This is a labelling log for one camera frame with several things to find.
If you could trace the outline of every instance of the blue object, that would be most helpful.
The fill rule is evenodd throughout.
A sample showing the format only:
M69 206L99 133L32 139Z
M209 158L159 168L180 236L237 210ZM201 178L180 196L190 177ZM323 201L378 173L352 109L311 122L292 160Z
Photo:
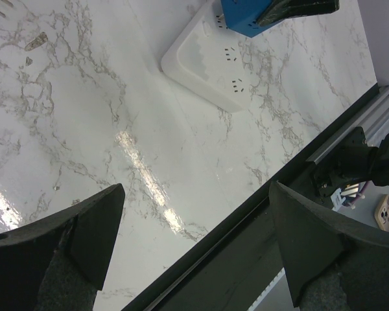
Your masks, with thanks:
M266 31L277 25L277 21L270 25L260 27L257 18L271 5L273 0L221 0L226 26L247 37Z

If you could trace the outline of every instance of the black strip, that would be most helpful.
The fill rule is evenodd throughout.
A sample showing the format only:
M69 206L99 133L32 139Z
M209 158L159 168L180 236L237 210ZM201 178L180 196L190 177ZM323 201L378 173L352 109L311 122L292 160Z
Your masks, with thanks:
M289 185L306 160L378 94L375 84L123 311L247 310L283 266L268 210L270 182Z

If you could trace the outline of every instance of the white wall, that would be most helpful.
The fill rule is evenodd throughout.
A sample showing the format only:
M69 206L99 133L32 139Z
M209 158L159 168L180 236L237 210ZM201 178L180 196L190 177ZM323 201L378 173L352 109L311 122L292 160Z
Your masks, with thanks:
M379 85L389 84L389 0L359 0Z

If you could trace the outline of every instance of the marble table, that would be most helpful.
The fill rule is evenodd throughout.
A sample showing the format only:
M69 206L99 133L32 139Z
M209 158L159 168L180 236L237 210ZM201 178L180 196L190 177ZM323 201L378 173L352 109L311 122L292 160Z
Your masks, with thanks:
M159 68L203 1L11 1L0 2L0 232L122 183L95 310L130 302L376 83L357 0L239 36L252 104L233 115Z

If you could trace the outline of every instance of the white marble surface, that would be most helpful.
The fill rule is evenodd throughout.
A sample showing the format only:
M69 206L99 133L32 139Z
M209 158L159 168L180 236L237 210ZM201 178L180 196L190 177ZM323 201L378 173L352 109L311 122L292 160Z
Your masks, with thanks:
M0 3L0 232L122 183L95 310L120 310L375 83L357 0L239 37L252 105L233 115L159 69L203 1L12 2Z

